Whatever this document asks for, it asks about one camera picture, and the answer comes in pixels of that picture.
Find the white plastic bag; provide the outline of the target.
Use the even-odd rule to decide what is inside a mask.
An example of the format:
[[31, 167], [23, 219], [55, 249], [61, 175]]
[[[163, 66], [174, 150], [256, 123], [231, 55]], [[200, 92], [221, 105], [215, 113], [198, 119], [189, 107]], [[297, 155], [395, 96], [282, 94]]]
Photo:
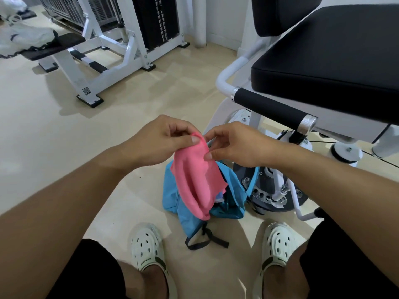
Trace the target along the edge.
[[28, 10], [23, 0], [0, 0], [0, 59], [13, 58], [24, 50], [42, 50], [57, 37], [47, 27], [34, 27], [23, 22], [22, 14]]

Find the person's right hand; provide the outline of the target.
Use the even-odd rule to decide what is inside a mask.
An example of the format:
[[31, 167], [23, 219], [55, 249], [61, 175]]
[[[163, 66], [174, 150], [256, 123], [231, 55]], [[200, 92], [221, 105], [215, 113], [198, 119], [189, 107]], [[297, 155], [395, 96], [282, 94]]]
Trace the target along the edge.
[[231, 156], [228, 160], [244, 167], [275, 167], [288, 148], [288, 143], [237, 121], [213, 127], [204, 135], [204, 139], [212, 143], [229, 142]]

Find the person's left forearm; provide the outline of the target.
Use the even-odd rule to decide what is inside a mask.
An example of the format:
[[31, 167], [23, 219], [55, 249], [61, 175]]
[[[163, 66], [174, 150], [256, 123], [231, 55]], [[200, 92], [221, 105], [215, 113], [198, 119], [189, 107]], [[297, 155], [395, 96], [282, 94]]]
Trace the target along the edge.
[[0, 299], [45, 298], [118, 183], [137, 166], [112, 147], [0, 216]]

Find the person's right forearm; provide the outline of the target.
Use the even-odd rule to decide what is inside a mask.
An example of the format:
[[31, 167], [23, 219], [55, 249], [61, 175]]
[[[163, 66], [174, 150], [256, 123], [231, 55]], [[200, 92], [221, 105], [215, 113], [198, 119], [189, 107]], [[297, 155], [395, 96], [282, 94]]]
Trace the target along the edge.
[[392, 281], [399, 283], [399, 183], [297, 145], [277, 142], [281, 170], [346, 232]]

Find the white gym machine with black seat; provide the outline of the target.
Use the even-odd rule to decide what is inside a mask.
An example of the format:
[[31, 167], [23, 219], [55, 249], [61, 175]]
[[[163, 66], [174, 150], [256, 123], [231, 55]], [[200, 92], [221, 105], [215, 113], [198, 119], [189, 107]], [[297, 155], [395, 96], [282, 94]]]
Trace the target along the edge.
[[399, 3], [323, 6], [322, 0], [251, 0], [257, 42], [216, 79], [226, 96], [206, 130], [263, 118], [277, 140], [312, 150], [307, 136], [336, 140], [332, 159], [356, 167], [399, 153]]

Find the person's left hand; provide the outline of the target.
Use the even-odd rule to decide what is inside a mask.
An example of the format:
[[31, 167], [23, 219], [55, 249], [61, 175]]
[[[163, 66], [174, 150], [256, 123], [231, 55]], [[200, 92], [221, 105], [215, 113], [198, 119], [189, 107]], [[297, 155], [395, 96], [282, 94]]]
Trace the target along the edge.
[[160, 115], [143, 126], [130, 139], [118, 145], [123, 163], [132, 169], [160, 164], [174, 153], [167, 151], [167, 139], [172, 136], [197, 135], [190, 122]]

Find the black shorts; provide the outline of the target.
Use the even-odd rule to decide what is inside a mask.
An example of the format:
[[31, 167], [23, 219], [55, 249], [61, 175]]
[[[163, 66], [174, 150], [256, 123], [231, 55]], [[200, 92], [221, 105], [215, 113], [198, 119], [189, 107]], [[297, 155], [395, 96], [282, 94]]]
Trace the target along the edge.
[[[399, 299], [383, 274], [322, 209], [323, 221], [289, 257], [263, 276], [263, 299]], [[46, 299], [168, 299], [158, 266], [138, 271], [97, 241], [82, 239]]]

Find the pink cloth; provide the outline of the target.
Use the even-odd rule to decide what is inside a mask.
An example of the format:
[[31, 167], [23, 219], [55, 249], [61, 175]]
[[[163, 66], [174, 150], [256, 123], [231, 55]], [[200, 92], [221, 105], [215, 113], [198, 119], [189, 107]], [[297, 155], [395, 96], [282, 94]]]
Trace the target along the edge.
[[196, 218], [207, 221], [218, 194], [228, 186], [216, 161], [204, 160], [209, 152], [202, 134], [192, 134], [199, 140], [196, 145], [177, 150], [171, 165], [179, 195]]

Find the white clog shoe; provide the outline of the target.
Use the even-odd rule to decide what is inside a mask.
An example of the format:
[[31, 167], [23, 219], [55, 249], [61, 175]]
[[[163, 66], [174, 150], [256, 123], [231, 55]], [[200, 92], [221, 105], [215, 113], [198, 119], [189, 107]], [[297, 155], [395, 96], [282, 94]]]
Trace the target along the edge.
[[161, 268], [167, 283], [168, 299], [178, 299], [176, 284], [168, 271], [162, 236], [152, 223], [142, 222], [132, 230], [130, 244], [132, 265], [143, 271], [149, 266]]
[[289, 257], [297, 249], [297, 241], [292, 229], [285, 223], [273, 222], [268, 225], [262, 240], [262, 262], [257, 273], [252, 299], [263, 299], [263, 276], [271, 266], [285, 267]]

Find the blue drawstring bag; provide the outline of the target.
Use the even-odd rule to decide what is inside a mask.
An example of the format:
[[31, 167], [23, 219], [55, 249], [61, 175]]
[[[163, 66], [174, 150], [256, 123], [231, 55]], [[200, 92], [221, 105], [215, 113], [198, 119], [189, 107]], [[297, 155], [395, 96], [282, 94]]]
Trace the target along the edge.
[[[187, 236], [185, 241], [187, 248], [195, 251], [208, 246], [212, 242], [228, 248], [229, 242], [214, 236], [207, 227], [207, 220], [194, 216], [183, 202], [171, 170], [172, 163], [173, 161], [169, 162], [165, 170], [162, 206], [164, 210], [178, 216], [182, 229]], [[246, 181], [249, 181], [249, 189], [245, 189], [242, 181], [239, 181], [237, 174], [231, 168], [221, 161], [217, 164], [228, 186], [226, 192], [221, 196], [223, 200], [214, 203], [210, 214], [217, 218], [241, 219], [245, 214], [245, 203], [249, 200], [255, 187], [256, 181], [252, 181], [252, 178], [257, 179], [260, 168], [255, 167], [254, 173], [249, 178], [245, 178]]]

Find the white right clog shoe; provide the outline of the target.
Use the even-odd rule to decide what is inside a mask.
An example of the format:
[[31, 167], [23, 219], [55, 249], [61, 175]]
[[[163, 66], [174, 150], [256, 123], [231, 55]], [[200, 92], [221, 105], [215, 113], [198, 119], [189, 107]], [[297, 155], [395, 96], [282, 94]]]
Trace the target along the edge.
[[273, 222], [268, 225], [262, 240], [262, 262], [257, 273], [252, 299], [263, 299], [263, 276], [271, 266], [285, 267], [289, 257], [297, 249], [297, 241], [292, 229], [285, 223]]

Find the white left clog shoe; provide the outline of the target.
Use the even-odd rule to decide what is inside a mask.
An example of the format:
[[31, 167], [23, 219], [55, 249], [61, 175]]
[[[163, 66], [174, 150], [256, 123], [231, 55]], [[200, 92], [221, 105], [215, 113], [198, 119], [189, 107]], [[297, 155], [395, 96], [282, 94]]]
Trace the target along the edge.
[[143, 271], [149, 266], [161, 268], [167, 283], [168, 299], [178, 299], [176, 284], [168, 271], [162, 236], [152, 223], [142, 222], [132, 230], [130, 244], [132, 265]]

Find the white weight stack machine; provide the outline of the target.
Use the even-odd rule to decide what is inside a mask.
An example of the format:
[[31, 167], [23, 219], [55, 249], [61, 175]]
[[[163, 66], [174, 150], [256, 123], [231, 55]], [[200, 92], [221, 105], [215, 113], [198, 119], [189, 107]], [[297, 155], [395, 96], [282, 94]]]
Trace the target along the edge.
[[186, 48], [183, 0], [41, 0], [51, 21], [66, 20], [82, 34], [59, 35], [39, 51], [23, 51], [46, 72], [61, 69], [77, 99], [95, 108], [99, 94], [133, 74], [156, 68], [154, 61]]

